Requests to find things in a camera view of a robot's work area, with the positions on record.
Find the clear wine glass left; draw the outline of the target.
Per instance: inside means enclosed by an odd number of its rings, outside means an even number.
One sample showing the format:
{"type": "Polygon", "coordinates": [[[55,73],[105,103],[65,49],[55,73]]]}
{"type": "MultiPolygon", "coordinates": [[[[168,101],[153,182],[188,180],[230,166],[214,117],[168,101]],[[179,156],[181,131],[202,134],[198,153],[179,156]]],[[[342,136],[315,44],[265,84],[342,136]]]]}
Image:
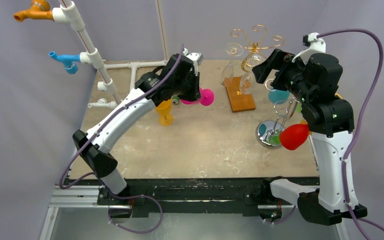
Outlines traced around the clear wine glass left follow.
{"type": "Polygon", "coordinates": [[[227,88],[232,84],[234,77],[234,67],[233,67],[233,59],[234,57],[238,57],[242,55],[244,48],[241,44],[236,42],[230,42],[225,46],[225,51],[229,55],[229,62],[224,67],[221,77],[222,77],[222,85],[227,88]]]}

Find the pink wine glass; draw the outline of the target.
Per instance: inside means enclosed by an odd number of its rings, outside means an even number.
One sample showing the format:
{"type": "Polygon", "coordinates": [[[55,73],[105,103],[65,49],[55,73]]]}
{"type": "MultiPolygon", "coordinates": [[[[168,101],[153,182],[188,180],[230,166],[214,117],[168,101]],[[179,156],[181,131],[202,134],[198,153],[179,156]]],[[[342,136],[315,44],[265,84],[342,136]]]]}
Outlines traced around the pink wine glass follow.
{"type": "Polygon", "coordinates": [[[209,88],[202,89],[200,87],[199,92],[200,92],[200,99],[195,101],[187,101],[187,100],[181,99],[180,102],[185,105],[201,104],[203,106],[210,106],[214,102],[215,94],[211,89],[209,88]]]}

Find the blue faucet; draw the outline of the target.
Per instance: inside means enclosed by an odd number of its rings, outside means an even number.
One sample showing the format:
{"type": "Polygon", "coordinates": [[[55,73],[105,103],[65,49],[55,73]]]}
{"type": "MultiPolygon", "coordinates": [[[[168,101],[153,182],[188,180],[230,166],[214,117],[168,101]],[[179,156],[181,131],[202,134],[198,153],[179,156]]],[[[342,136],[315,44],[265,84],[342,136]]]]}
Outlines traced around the blue faucet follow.
{"type": "Polygon", "coordinates": [[[77,62],[80,62],[80,54],[57,54],[55,51],[51,51],[48,54],[53,60],[61,63],[65,71],[74,75],[78,71],[77,62]]]}

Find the green faucet with white elbow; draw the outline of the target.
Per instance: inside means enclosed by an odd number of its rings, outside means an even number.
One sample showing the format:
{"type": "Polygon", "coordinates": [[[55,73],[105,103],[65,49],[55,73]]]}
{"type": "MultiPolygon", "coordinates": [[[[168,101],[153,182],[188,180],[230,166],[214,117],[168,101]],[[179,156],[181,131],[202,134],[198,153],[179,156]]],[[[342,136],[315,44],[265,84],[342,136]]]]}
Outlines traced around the green faucet with white elbow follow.
{"type": "Polygon", "coordinates": [[[171,98],[171,102],[173,105],[178,105],[180,103],[180,98],[175,95],[171,98]]]}

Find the clear wine glass right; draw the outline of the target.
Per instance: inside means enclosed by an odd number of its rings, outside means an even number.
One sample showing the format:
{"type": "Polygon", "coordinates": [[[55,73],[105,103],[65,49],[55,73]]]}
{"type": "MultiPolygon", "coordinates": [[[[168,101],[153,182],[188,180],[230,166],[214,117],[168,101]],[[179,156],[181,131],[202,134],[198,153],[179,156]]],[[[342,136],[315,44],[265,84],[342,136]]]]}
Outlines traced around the clear wine glass right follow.
{"type": "Polygon", "coordinates": [[[250,53],[241,63],[241,69],[245,72],[239,82],[239,93],[250,95],[255,89],[257,82],[252,68],[263,63],[264,58],[258,53],[250,53]]]}

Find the green wine glass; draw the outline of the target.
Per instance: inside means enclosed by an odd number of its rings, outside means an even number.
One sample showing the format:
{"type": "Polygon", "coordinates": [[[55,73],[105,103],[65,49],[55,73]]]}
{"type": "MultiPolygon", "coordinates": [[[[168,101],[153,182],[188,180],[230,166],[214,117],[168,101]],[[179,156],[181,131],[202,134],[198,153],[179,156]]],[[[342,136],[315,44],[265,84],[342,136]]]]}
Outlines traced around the green wine glass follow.
{"type": "Polygon", "coordinates": [[[295,111],[297,113],[301,113],[302,112],[302,104],[299,102],[295,108],[295,111]]]}

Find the white PVC pipe frame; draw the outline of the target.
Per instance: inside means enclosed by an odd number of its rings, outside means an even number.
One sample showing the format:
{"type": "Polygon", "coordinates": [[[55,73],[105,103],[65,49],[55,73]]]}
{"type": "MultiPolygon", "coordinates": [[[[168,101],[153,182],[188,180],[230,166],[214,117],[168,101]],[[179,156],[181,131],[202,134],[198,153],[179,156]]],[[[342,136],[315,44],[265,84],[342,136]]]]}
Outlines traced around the white PVC pipe frame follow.
{"type": "Polygon", "coordinates": [[[159,0],[155,1],[157,20],[160,28],[161,42],[163,46],[164,58],[160,61],[145,61],[145,62],[128,62],[121,64],[105,64],[99,50],[94,46],[87,30],[84,20],[72,0],[60,0],[59,6],[52,9],[53,19],[56,23],[69,24],[73,31],[77,34],[80,42],[83,44],[85,51],[80,54],[80,63],[92,65],[97,73],[102,77],[102,81],[98,83],[100,91],[107,92],[113,98],[113,101],[107,103],[105,101],[98,101],[98,103],[89,103],[87,106],[91,107],[108,107],[115,108],[122,103],[122,99],[118,93],[114,81],[110,78],[107,69],[123,69],[128,68],[131,71],[129,87],[132,89],[135,85],[136,73],[139,68],[146,67],[159,67],[163,66],[168,61],[167,44],[165,42],[164,25],[161,13],[161,3],[159,0]]]}

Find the clear wine glass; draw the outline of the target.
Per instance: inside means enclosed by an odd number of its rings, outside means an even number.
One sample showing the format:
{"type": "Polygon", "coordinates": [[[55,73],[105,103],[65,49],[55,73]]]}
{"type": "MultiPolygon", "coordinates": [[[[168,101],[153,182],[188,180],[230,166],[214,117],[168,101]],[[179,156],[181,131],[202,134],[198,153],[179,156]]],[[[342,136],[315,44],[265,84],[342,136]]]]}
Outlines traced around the clear wine glass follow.
{"type": "Polygon", "coordinates": [[[255,89],[257,82],[252,68],[263,63],[264,58],[258,53],[250,53],[241,63],[241,69],[245,72],[239,82],[239,93],[250,95],[255,89]]]}
{"type": "Polygon", "coordinates": [[[225,46],[225,51],[229,55],[229,62],[224,67],[221,77],[222,77],[222,85],[227,88],[232,84],[234,77],[234,67],[233,67],[233,59],[234,57],[238,57],[242,55],[244,48],[241,44],[236,42],[230,42],[225,46]]]}

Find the blue wine glass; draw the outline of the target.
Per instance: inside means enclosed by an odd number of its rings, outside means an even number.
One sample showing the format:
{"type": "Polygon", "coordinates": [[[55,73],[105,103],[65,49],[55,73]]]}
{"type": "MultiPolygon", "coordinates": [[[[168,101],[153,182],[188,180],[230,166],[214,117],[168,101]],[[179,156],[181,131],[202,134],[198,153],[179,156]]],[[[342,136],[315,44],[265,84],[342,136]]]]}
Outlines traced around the blue wine glass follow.
{"type": "Polygon", "coordinates": [[[268,99],[273,104],[284,104],[290,97],[289,91],[272,89],[268,94],[268,99]]]}

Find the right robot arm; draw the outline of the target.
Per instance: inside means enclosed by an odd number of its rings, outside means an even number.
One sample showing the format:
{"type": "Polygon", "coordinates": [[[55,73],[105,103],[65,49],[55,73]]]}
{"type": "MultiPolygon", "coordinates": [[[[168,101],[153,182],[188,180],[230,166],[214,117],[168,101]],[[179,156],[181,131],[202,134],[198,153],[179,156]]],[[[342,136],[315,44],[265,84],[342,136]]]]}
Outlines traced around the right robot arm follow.
{"type": "Polygon", "coordinates": [[[314,53],[304,62],[299,56],[274,49],[266,61],[252,68],[257,83],[264,84],[275,71],[271,86],[290,92],[301,104],[304,124],[294,124],[279,136],[281,145],[295,150],[308,137],[318,160],[319,188],[293,183],[282,176],[263,181],[260,196],[296,206],[309,223],[331,226],[344,218],[361,219],[368,210],[359,203],[353,184],[352,163],[346,150],[354,132],[351,104],[336,95],[343,68],[330,54],[314,53]]]}

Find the red wine glass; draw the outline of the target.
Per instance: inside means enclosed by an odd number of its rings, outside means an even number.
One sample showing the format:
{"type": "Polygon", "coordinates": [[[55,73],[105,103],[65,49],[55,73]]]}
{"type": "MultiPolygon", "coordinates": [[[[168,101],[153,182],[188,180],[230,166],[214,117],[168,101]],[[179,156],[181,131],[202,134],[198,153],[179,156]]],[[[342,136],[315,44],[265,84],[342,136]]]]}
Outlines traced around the red wine glass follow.
{"type": "Polygon", "coordinates": [[[307,140],[308,136],[308,124],[293,124],[280,133],[279,141],[285,149],[294,151],[307,140]]]}

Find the wooden rack base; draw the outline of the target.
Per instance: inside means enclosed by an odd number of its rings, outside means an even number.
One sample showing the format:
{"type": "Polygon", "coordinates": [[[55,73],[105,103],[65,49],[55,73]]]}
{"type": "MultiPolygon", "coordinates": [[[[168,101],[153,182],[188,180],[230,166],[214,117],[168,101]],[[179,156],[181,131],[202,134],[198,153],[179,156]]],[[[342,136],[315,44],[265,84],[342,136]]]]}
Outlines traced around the wooden rack base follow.
{"type": "Polygon", "coordinates": [[[234,77],[231,84],[225,87],[228,102],[233,113],[254,111],[256,104],[251,94],[242,94],[239,90],[241,77],[234,77]]]}

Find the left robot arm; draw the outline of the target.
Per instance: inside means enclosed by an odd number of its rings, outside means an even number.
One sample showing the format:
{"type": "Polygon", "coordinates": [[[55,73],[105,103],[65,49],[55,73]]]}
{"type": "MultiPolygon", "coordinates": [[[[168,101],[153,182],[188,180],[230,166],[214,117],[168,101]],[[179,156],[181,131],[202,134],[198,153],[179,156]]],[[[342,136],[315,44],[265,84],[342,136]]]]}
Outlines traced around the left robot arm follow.
{"type": "Polygon", "coordinates": [[[199,65],[201,52],[174,54],[165,66],[144,73],[126,98],[109,115],[86,132],[77,130],[73,141],[79,156],[110,190],[109,197],[118,205],[129,199],[128,184],[117,169],[118,162],[110,154],[126,131],[141,117],[172,96],[181,100],[200,98],[199,65]]]}

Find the yellow wine glass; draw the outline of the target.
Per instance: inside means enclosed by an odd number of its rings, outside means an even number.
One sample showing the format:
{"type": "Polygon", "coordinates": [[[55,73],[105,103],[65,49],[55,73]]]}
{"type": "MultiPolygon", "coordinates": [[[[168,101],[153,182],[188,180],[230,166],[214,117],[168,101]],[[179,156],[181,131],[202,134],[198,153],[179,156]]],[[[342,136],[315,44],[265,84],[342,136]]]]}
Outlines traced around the yellow wine glass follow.
{"type": "Polygon", "coordinates": [[[174,118],[171,114],[171,110],[172,110],[172,100],[171,99],[161,102],[155,108],[155,111],[158,114],[158,123],[161,126],[168,127],[173,123],[174,118]]]}

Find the orange wine glass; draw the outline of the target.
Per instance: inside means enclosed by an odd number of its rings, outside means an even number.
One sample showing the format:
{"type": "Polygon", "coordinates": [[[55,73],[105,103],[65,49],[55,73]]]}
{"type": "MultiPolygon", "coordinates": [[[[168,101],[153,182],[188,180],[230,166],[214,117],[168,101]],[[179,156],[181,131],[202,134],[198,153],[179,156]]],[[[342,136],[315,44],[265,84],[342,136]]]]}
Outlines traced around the orange wine glass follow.
{"type": "Polygon", "coordinates": [[[338,97],[339,99],[343,99],[342,96],[338,93],[335,93],[335,96],[338,97]]]}

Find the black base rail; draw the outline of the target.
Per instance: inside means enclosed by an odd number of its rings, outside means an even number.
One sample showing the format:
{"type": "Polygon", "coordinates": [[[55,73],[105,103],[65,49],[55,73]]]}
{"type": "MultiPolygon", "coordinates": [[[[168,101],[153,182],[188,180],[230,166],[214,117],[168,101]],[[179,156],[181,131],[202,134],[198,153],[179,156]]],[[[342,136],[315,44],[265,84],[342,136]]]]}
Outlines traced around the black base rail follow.
{"type": "Polygon", "coordinates": [[[132,207],[134,218],[150,213],[241,214],[257,217],[267,210],[291,206],[271,197],[265,177],[236,178],[138,178],[127,179],[118,199],[103,187],[97,204],[110,208],[132,207]]]}

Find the orange faucet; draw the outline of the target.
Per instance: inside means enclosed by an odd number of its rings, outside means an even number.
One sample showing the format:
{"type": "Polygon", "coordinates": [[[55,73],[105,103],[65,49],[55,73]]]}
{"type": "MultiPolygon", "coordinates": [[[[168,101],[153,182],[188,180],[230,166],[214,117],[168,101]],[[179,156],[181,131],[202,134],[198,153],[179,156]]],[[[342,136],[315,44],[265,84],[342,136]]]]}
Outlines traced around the orange faucet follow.
{"type": "Polygon", "coordinates": [[[26,19],[54,21],[53,11],[47,0],[32,0],[28,9],[14,13],[13,18],[18,22],[26,19]]]}

